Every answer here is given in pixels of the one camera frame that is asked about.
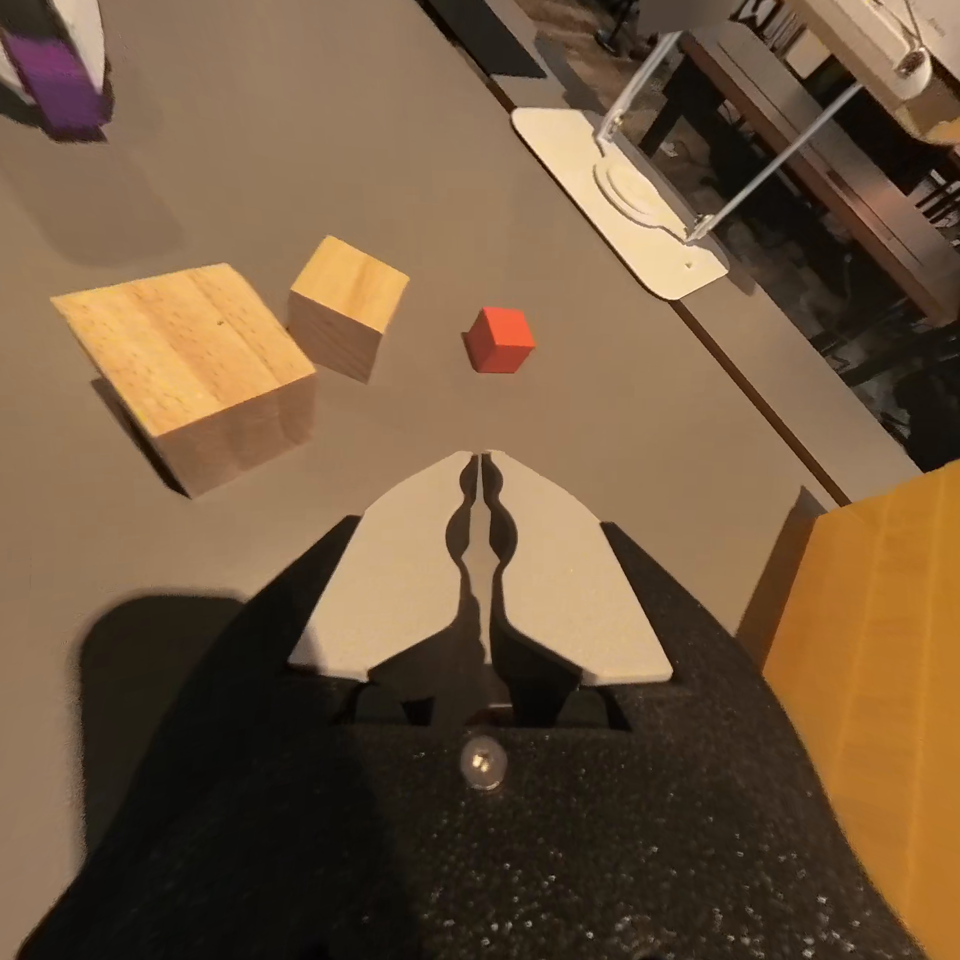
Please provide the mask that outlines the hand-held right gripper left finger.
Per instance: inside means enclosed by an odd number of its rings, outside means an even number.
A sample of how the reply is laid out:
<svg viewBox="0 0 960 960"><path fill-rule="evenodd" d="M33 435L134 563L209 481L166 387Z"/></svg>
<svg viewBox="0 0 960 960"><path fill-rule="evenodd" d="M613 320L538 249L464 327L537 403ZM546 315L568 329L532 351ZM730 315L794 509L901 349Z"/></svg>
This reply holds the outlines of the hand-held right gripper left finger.
<svg viewBox="0 0 960 960"><path fill-rule="evenodd" d="M476 455L457 451L392 486L364 511L323 589L289 666L364 682L381 664L450 628L461 606Z"/></svg>

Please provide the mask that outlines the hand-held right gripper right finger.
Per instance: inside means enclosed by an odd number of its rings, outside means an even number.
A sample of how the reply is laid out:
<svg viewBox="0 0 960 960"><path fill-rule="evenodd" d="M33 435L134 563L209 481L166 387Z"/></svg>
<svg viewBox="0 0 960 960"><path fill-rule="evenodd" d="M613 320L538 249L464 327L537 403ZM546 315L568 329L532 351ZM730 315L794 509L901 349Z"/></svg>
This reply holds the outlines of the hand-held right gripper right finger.
<svg viewBox="0 0 960 960"><path fill-rule="evenodd" d="M588 687L669 682L673 666L599 518L500 450L482 456L494 622Z"/></svg>

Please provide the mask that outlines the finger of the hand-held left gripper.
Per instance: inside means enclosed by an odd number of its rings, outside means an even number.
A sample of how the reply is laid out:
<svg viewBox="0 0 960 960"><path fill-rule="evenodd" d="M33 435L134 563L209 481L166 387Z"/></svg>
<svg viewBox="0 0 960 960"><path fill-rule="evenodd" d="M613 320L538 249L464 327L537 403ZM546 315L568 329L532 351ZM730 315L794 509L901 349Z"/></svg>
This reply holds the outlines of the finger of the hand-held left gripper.
<svg viewBox="0 0 960 960"><path fill-rule="evenodd" d="M94 87L103 87L106 48L98 1L54 1L60 20Z"/></svg>
<svg viewBox="0 0 960 960"><path fill-rule="evenodd" d="M38 106L31 80L35 53L34 46L1 47L2 87L28 107Z"/></svg>

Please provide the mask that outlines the purple cube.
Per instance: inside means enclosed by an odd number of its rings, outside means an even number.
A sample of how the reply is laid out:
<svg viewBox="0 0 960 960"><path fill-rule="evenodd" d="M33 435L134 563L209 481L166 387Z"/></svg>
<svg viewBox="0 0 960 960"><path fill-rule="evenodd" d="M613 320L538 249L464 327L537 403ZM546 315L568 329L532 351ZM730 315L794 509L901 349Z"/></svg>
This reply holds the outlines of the purple cube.
<svg viewBox="0 0 960 960"><path fill-rule="evenodd" d="M109 100L98 92L77 52L53 37L31 37L2 30L2 44L14 73L33 101L39 126L61 141L105 138Z"/></svg>

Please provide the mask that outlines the red cube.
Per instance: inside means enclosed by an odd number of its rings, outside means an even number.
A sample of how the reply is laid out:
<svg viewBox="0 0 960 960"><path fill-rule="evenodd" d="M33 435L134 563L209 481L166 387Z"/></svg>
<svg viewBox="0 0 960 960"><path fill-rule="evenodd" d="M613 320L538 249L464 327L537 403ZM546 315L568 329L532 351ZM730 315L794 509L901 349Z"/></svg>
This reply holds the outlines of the red cube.
<svg viewBox="0 0 960 960"><path fill-rule="evenodd" d="M536 341L522 310L483 307L462 342L474 372L505 376L517 373L534 352Z"/></svg>

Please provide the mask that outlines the small wooden cube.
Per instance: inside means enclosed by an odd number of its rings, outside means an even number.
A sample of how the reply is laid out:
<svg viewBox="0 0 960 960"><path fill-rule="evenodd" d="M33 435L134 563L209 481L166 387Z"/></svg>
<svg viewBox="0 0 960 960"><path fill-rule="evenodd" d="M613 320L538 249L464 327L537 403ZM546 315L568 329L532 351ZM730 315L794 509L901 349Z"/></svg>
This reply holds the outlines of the small wooden cube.
<svg viewBox="0 0 960 960"><path fill-rule="evenodd" d="M332 235L292 284L287 330L318 367L369 383L410 278Z"/></svg>

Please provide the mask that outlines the large wooden cube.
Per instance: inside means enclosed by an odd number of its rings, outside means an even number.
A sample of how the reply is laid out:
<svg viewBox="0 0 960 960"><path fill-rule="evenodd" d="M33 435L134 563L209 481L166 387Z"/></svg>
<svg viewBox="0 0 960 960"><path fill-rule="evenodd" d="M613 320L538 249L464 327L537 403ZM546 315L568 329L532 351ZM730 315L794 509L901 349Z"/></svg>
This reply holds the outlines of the large wooden cube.
<svg viewBox="0 0 960 960"><path fill-rule="evenodd" d="M186 496L306 444L317 370L226 263L51 298Z"/></svg>

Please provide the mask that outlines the yellow wooden box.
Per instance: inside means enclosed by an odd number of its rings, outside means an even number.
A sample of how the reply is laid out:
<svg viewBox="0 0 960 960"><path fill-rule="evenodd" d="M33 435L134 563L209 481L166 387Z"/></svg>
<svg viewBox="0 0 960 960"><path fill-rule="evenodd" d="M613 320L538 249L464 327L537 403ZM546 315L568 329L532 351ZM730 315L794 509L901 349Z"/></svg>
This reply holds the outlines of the yellow wooden box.
<svg viewBox="0 0 960 960"><path fill-rule="evenodd" d="M958 958L958 462L833 510L802 488L736 638L872 885Z"/></svg>

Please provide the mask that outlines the dark flat mat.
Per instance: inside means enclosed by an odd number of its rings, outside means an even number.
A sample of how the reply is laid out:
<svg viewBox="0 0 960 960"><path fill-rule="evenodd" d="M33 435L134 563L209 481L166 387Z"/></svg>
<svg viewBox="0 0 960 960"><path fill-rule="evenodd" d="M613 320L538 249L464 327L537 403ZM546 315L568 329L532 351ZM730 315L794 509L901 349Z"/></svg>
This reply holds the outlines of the dark flat mat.
<svg viewBox="0 0 960 960"><path fill-rule="evenodd" d="M419 1L450 41L458 44L486 76L544 80L543 66L485 1Z"/></svg>

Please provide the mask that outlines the dark wooden table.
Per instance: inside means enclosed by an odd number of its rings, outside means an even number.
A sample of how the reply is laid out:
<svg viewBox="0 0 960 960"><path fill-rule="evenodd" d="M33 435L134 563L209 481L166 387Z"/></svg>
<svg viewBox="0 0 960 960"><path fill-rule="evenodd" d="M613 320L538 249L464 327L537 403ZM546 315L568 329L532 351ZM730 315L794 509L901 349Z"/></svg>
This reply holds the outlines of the dark wooden table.
<svg viewBox="0 0 960 960"><path fill-rule="evenodd" d="M763 41L740 23L688 33L682 60L664 88L666 104L640 141L652 156L683 119L706 142L719 192L731 198L785 149L842 92L812 95ZM935 228L908 190L918 186L917 158L927 147L887 119L870 150L844 121L861 125L882 110L860 91L736 210L794 238L824 282L839 292L841 243L821 219L829 213L873 267L853 274L855 311L867 317L899 291L935 327L958 319L958 250Z"/></svg>

